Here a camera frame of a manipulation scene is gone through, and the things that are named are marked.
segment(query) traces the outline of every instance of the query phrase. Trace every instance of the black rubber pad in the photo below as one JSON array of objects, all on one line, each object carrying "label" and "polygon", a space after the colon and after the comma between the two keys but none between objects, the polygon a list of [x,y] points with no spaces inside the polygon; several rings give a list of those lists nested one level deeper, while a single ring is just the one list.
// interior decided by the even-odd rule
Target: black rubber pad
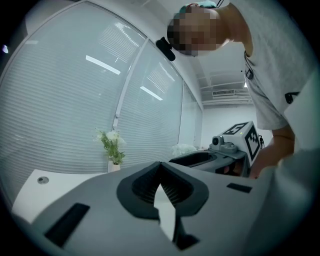
[{"label": "black rubber pad", "polygon": [[241,192],[245,192],[245,193],[250,193],[252,187],[250,186],[244,186],[244,185],[239,185],[239,184],[235,184],[235,183],[230,183],[229,185],[227,185],[227,188],[233,189],[233,190],[238,190]]},{"label": "black rubber pad", "polygon": [[76,229],[82,218],[89,210],[89,206],[75,203],[45,234],[51,242],[62,247],[71,233]]}]

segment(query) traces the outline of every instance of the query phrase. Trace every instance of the air vent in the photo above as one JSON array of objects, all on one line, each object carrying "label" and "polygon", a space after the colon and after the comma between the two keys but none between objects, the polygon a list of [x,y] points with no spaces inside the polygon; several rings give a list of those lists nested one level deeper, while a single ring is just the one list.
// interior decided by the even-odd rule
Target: air vent
[{"label": "air vent", "polygon": [[235,95],[235,90],[215,90],[212,92],[213,97]]}]

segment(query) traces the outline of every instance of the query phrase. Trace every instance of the white vase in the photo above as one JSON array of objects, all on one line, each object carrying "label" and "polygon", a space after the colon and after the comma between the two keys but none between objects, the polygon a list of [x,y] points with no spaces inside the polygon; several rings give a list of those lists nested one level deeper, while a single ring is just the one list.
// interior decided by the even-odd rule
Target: white vase
[{"label": "white vase", "polygon": [[120,170],[120,164],[114,164],[113,161],[108,161],[108,173],[116,172]]}]

